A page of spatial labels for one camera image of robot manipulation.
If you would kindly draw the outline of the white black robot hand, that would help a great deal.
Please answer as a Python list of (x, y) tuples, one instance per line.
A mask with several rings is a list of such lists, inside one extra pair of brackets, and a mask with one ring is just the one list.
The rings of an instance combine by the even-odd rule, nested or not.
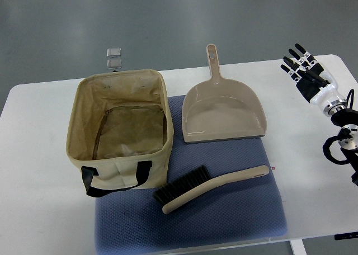
[(295, 82), (305, 100), (318, 106), (326, 116), (347, 108), (347, 100), (338, 92), (333, 75), (300, 44), (296, 43), (295, 48), (289, 49), (292, 58), (283, 57), (281, 69)]

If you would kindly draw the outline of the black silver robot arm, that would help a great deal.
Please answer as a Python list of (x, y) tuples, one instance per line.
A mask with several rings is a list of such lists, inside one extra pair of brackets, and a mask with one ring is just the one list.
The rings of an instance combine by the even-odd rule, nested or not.
[[(323, 144), (324, 156), (336, 165), (350, 164), (354, 169), (351, 176), (352, 183), (357, 185), (357, 111), (353, 109), (355, 90), (351, 89), (347, 98), (342, 101), (335, 101), (328, 110), (331, 122), (340, 127), (336, 136), (328, 138)], [(331, 145), (338, 142), (340, 151), (346, 158), (338, 160), (331, 154)]]

